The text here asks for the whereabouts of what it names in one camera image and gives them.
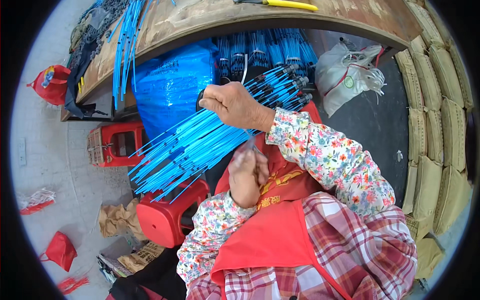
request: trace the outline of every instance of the white plastic bag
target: white plastic bag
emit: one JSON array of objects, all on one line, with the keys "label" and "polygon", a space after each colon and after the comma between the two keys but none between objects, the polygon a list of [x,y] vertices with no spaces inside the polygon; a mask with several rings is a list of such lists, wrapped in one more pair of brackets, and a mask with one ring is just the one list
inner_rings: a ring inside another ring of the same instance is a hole
[{"label": "white plastic bag", "polygon": [[363,91],[384,94],[381,89],[386,85],[385,77],[371,64],[381,50],[382,46],[374,45],[352,52],[340,42],[320,56],[315,65],[315,85],[328,117]]}]

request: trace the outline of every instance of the wrist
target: wrist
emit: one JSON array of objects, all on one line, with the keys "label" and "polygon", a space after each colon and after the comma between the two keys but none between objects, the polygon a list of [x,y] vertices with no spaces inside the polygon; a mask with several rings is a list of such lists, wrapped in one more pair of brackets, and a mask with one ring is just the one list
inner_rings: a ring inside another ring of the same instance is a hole
[{"label": "wrist", "polygon": [[266,106],[260,105],[257,130],[269,133],[275,119],[275,110]]}]

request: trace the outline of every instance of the red and white plaid fabric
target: red and white plaid fabric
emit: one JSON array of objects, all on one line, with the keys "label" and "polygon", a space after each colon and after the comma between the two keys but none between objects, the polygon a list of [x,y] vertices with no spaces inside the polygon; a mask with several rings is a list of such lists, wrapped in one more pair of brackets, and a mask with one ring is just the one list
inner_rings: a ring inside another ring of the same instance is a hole
[{"label": "red and white plaid fabric", "polygon": [[[411,288],[417,253],[400,208],[363,221],[324,192],[301,201],[318,263],[352,298],[399,299]],[[227,299],[342,298],[311,265],[224,273]],[[189,286],[187,299],[219,300],[220,287],[204,274]]]}]

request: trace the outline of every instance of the red apron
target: red apron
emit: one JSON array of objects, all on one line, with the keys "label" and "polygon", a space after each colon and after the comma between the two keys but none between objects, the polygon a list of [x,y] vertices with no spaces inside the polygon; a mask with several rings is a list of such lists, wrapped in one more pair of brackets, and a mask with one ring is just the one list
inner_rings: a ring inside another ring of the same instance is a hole
[{"label": "red apron", "polygon": [[[321,123],[313,102],[303,110],[310,113],[314,122]],[[313,265],[343,298],[351,299],[318,264],[305,224],[302,202],[298,201],[322,190],[321,186],[307,171],[295,163],[287,162],[278,146],[266,145],[264,134],[256,137],[255,144],[268,157],[270,178],[260,187],[256,214],[220,247],[210,277],[220,286],[222,299],[227,298],[224,270],[302,265]],[[215,192],[217,194],[228,189],[227,169]]]}]

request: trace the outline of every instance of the hand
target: hand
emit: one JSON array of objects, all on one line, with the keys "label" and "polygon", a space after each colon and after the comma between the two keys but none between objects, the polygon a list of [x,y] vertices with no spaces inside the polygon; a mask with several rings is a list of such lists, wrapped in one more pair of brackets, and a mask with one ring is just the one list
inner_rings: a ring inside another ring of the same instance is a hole
[{"label": "hand", "polygon": [[210,84],[199,105],[214,111],[226,125],[270,132],[275,111],[255,101],[240,82]]},{"label": "hand", "polygon": [[255,206],[260,198],[259,184],[268,180],[267,158],[251,149],[243,152],[239,149],[228,166],[228,172],[233,201],[242,208]]}]

